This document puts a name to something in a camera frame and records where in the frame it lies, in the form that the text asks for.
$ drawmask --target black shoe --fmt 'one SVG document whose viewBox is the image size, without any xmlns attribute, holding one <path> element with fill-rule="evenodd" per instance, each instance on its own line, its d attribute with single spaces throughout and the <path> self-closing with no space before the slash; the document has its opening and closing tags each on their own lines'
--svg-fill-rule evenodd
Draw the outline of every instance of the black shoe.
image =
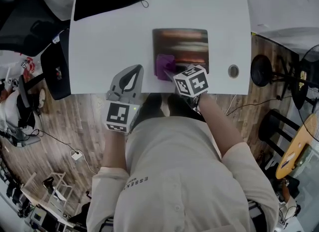
<svg viewBox="0 0 319 232">
<path fill-rule="evenodd" d="M 8 198 L 11 198 L 12 197 L 12 194 L 13 194 L 13 190 L 14 188 L 16 187 L 16 185 L 14 183 L 9 183 L 8 185 L 8 188 L 6 190 L 6 196 Z"/>
<path fill-rule="evenodd" d="M 87 196 L 89 199 L 92 199 L 92 197 L 90 196 L 90 192 L 89 192 L 89 191 L 86 191 L 85 194 L 86 194 L 86 196 Z"/>
<path fill-rule="evenodd" d="M 46 188 L 46 190 L 48 190 L 49 194 L 52 194 L 53 191 L 54 191 L 54 188 L 53 188 L 53 183 L 54 181 L 54 178 L 53 177 L 49 177 L 48 179 L 44 180 L 42 182 L 42 185 L 44 185 L 44 187 Z"/>
</svg>

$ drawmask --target cable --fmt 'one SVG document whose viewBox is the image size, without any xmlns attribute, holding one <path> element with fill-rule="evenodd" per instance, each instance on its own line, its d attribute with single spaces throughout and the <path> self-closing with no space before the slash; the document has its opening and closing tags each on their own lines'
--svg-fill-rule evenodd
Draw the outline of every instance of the cable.
<svg viewBox="0 0 319 232">
<path fill-rule="evenodd" d="M 290 206 L 290 207 L 288 208 L 286 214 L 285 214 L 284 223 L 286 223 L 286 221 L 288 220 L 288 219 L 286 219 L 286 216 L 287 216 L 288 211 L 290 210 L 290 208 L 293 208 L 293 207 L 295 207 L 296 210 L 297 210 L 297 206 Z"/>
<path fill-rule="evenodd" d="M 40 120 L 40 123 L 41 123 L 41 128 L 44 131 L 44 126 L 43 126 L 43 123 L 42 123 L 42 114 L 41 113 L 39 114 L 39 120 Z"/>
<path fill-rule="evenodd" d="M 70 156 L 72 156 L 72 154 L 71 154 L 72 151 L 75 151 L 75 153 L 77 153 L 77 154 L 78 154 L 79 152 L 82 153 L 82 155 L 83 155 L 83 157 L 84 157 L 84 160 L 85 160 L 85 162 L 86 162 L 86 164 L 87 164 L 89 170 L 90 170 L 93 174 L 97 174 L 97 173 L 95 173 L 94 171 L 91 170 L 90 165 L 89 165 L 88 161 L 86 160 L 86 157 L 85 157 L 84 153 L 83 153 L 81 150 L 79 150 L 79 149 L 73 149 L 69 143 L 62 142 L 62 141 L 60 141 L 59 139 L 55 138 L 54 136 L 48 134 L 47 132 L 44 132 L 44 131 L 42 131 L 42 130 L 39 130 L 39 132 L 42 132 L 42 133 L 44 133 L 44 134 L 46 134 L 46 135 L 52 137 L 52 138 L 55 139 L 56 141 L 58 141 L 58 142 L 60 142 L 60 143 L 62 143 L 62 144 L 64 144 L 64 145 L 68 146 L 68 147 L 71 149 L 71 151 L 70 151 Z"/>
<path fill-rule="evenodd" d="M 283 224 L 285 224 L 285 222 L 284 222 L 284 214 L 283 214 L 283 212 L 280 209 L 279 209 L 279 211 L 281 213 L 281 216 L 280 216 L 280 213 L 279 213 L 279 217 L 280 217 L 281 221 L 283 222 Z"/>
<path fill-rule="evenodd" d="M 264 104 L 264 103 L 270 102 L 270 101 L 280 101 L 280 99 L 270 99 L 270 100 L 267 100 L 267 101 L 264 101 L 264 102 L 261 102 L 261 103 L 257 103 L 257 104 L 254 104 L 254 103 L 246 104 L 246 105 L 237 107 L 237 108 L 234 109 L 231 113 L 229 113 L 227 116 L 229 116 L 230 114 L 234 113 L 236 110 L 238 110 L 238 109 L 240 109 L 240 108 L 243 108 L 243 107 L 246 107 L 246 106 L 250 106 L 250 105 L 258 106 L 258 105 L 261 105 L 261 104 Z"/>
<path fill-rule="evenodd" d="M 232 105 L 232 103 L 233 103 L 233 101 L 234 101 L 234 99 L 235 99 L 236 96 L 237 96 L 237 94 L 235 94 L 234 97 L 233 97 L 233 99 L 231 100 L 231 102 L 230 102 L 230 104 L 229 104 L 229 107 L 228 107 L 227 111 L 225 112 L 225 115 L 227 115 L 227 112 L 229 111 L 229 109 L 230 109 L 230 107 L 231 107 L 231 105 Z"/>
<path fill-rule="evenodd" d="M 30 114 L 28 116 L 28 119 L 26 120 L 26 123 L 28 123 L 31 114 L 33 113 L 33 108 L 34 108 L 34 101 L 32 101 L 32 108 L 31 108 Z"/>
<path fill-rule="evenodd" d="M 66 145 L 66 146 L 69 146 L 69 148 L 70 148 L 71 150 L 74 150 L 69 143 L 62 142 L 62 141 L 60 141 L 59 139 L 55 138 L 54 136 L 52 136 L 52 135 L 50 135 L 50 134 L 48 134 L 47 132 L 44 132 L 44 131 L 42 131 L 42 130 L 39 130 L 39 132 L 42 132 L 42 133 L 44 133 L 44 134 L 46 134 L 46 135 L 52 137 L 52 138 L 55 139 L 56 141 L 58 141 L 58 142 L 60 142 L 60 143 L 62 143 L 62 144 L 64 144 L 64 145 Z"/>
<path fill-rule="evenodd" d="M 75 151 L 75 153 L 80 152 L 80 153 L 83 155 L 84 160 L 85 160 L 86 164 L 88 165 L 89 170 L 90 170 L 93 174 L 97 174 L 96 172 L 94 172 L 94 171 L 91 170 L 90 165 L 89 165 L 89 163 L 87 162 L 86 157 L 85 157 L 84 153 L 83 153 L 81 150 L 79 150 L 79 149 L 71 150 L 71 151 L 70 151 L 70 156 L 72 156 L 72 154 L 71 154 L 72 151 Z"/>
<path fill-rule="evenodd" d="M 39 132 L 39 129 L 34 129 L 34 130 L 31 132 L 31 134 L 26 134 L 26 133 L 24 133 L 24 132 L 22 131 L 23 129 L 24 129 L 24 128 L 15 130 L 15 132 L 16 132 L 16 131 L 21 131 L 24 135 L 28 136 L 27 139 L 23 139 L 23 140 L 18 139 L 17 137 L 14 136 L 14 137 L 15 137 L 18 141 L 20 141 L 20 142 L 25 142 L 25 141 L 29 140 L 30 137 L 36 137 L 36 136 L 38 136 L 39 133 L 40 133 L 40 132 Z"/>
<path fill-rule="evenodd" d="M 149 3 L 147 2 L 147 0 L 142 0 L 141 1 L 141 3 L 142 3 L 142 5 L 143 5 L 143 7 L 145 7 L 145 8 L 148 8 L 149 7 Z"/>
</svg>

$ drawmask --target wooden floor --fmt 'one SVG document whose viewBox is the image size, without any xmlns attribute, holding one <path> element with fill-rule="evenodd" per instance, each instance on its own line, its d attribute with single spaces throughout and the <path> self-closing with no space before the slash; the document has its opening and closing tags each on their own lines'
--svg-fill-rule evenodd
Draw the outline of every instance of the wooden floor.
<svg viewBox="0 0 319 232">
<path fill-rule="evenodd" d="M 296 55 L 291 51 L 265 40 L 258 36 L 252 37 L 252 58 L 257 54 L 268 56 L 276 71 L 281 67 L 276 61 L 277 55 L 281 55 L 285 61 L 291 61 Z M 230 113 L 236 107 L 245 104 L 257 104 L 268 99 L 276 98 L 282 91 L 282 83 L 268 85 L 259 88 L 250 83 L 247 96 L 237 96 Z M 104 149 L 104 126 L 101 123 L 101 108 L 104 94 L 81 94 L 71 95 L 61 101 L 54 101 L 48 91 L 42 118 L 44 130 L 65 143 L 70 143 L 75 149 L 84 152 L 91 169 L 98 172 Z M 217 103 L 226 112 L 233 95 L 214 95 Z M 290 98 L 283 101 L 271 101 L 260 106 L 247 106 L 232 113 L 229 118 L 240 130 L 243 138 L 250 145 L 255 158 L 260 156 L 261 151 L 267 151 L 268 147 L 258 139 L 258 127 L 263 116 L 273 108 L 286 115 Z M 44 136 L 41 142 L 25 148 L 15 148 L 2 141 L 7 151 L 2 152 L 10 169 L 25 183 L 28 178 L 37 172 L 34 183 L 31 184 L 32 193 L 41 198 L 45 192 L 41 182 L 48 177 L 51 171 L 66 172 L 66 181 L 76 185 L 71 196 L 67 213 L 73 214 L 77 202 L 83 197 L 86 190 L 90 190 L 93 174 L 87 168 L 83 158 L 74 161 L 70 157 L 70 149 L 51 137 Z"/>
</svg>

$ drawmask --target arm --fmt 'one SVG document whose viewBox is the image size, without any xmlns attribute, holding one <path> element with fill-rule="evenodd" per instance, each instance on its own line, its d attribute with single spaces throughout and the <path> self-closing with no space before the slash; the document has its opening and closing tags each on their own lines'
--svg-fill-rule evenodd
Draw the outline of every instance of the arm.
<svg viewBox="0 0 319 232">
<path fill-rule="evenodd" d="M 125 136 L 123 133 L 107 130 L 101 166 L 122 168 L 126 171 Z"/>
<path fill-rule="evenodd" d="M 207 93 L 200 96 L 199 109 L 222 156 L 237 143 L 244 142 L 237 128 Z"/>
<path fill-rule="evenodd" d="M 286 210 L 283 209 L 282 211 L 283 211 L 284 219 L 288 220 L 291 217 L 293 217 L 296 213 L 297 203 L 295 199 L 293 199 L 292 197 L 289 197 L 288 201 L 285 204 L 285 207 L 286 207 Z"/>
<path fill-rule="evenodd" d="M 199 108 L 222 154 L 222 163 L 238 181 L 246 198 L 261 205 L 268 225 L 267 231 L 274 231 L 278 222 L 279 202 L 249 146 L 208 94 L 201 95 Z"/>
<path fill-rule="evenodd" d="M 290 198 L 290 192 L 286 186 L 286 179 L 282 180 L 282 191 L 283 191 L 284 201 L 285 201 L 285 203 L 288 203 L 289 198 Z"/>
<path fill-rule="evenodd" d="M 8 96 L 11 95 L 11 94 L 13 93 L 13 87 L 10 86 L 10 87 L 8 88 L 7 92 L 8 92 Z"/>
<path fill-rule="evenodd" d="M 88 232 L 98 232 L 105 220 L 114 216 L 128 178 L 124 134 L 107 130 L 102 167 L 92 180 L 92 199 L 86 219 Z"/>
</svg>

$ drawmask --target person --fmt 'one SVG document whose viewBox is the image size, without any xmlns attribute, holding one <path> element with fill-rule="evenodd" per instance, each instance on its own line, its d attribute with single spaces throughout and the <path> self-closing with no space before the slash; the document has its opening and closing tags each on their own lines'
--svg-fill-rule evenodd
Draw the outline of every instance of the person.
<svg viewBox="0 0 319 232">
<path fill-rule="evenodd" d="M 264 231 L 274 231 L 274 190 L 216 102 L 201 94 L 200 115 L 173 94 L 169 117 L 161 103 L 161 95 L 148 96 L 127 143 L 123 133 L 106 132 L 88 231 L 110 231 L 112 223 L 117 232 L 259 231 L 248 201 L 264 213 Z"/>
<path fill-rule="evenodd" d="M 30 107 L 25 107 L 19 91 L 14 91 L 12 86 L 9 86 L 7 90 L 4 82 L 4 79 L 0 80 L 0 130 L 6 132 L 8 128 L 14 130 L 28 126 L 33 130 L 36 121 L 32 112 L 44 106 L 44 89 L 41 89 L 38 94 L 28 95 Z"/>
<path fill-rule="evenodd" d="M 281 180 L 281 190 L 284 201 L 279 205 L 279 216 L 282 219 L 282 222 L 285 224 L 290 218 L 296 217 L 300 211 L 301 206 L 297 204 L 295 199 L 290 195 L 290 191 L 287 187 L 288 180 L 283 178 Z"/>
</svg>

